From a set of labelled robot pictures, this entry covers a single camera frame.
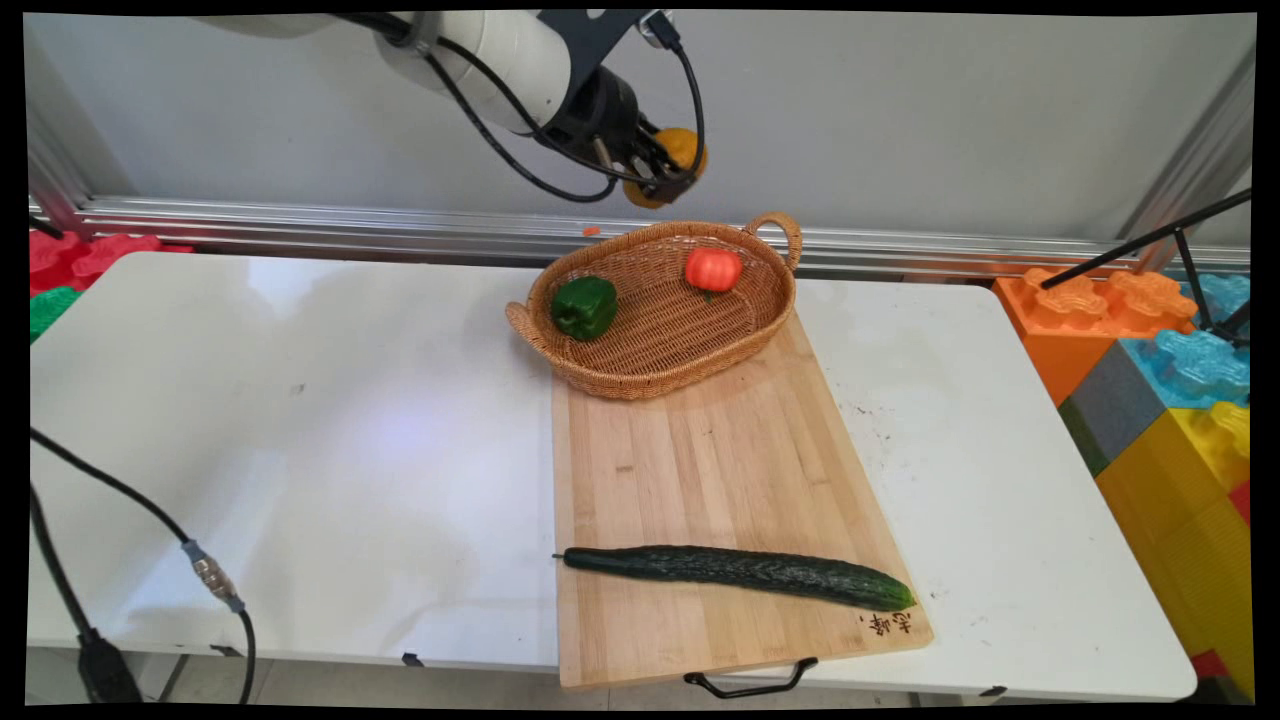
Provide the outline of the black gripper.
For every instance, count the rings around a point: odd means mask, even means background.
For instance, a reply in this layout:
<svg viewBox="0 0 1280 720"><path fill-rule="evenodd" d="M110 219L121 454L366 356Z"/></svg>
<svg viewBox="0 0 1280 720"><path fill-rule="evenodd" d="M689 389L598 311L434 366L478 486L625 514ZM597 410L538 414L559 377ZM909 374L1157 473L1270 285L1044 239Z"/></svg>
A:
<svg viewBox="0 0 1280 720"><path fill-rule="evenodd" d="M598 67L579 91L564 101L543 127L548 149L559 149L594 167L603 167L595 141L600 140L611 161L628 164L640 183L641 206L668 206L699 179L689 170L675 176L675 164L657 138L659 128L640 124L635 92L605 67Z"/></svg>

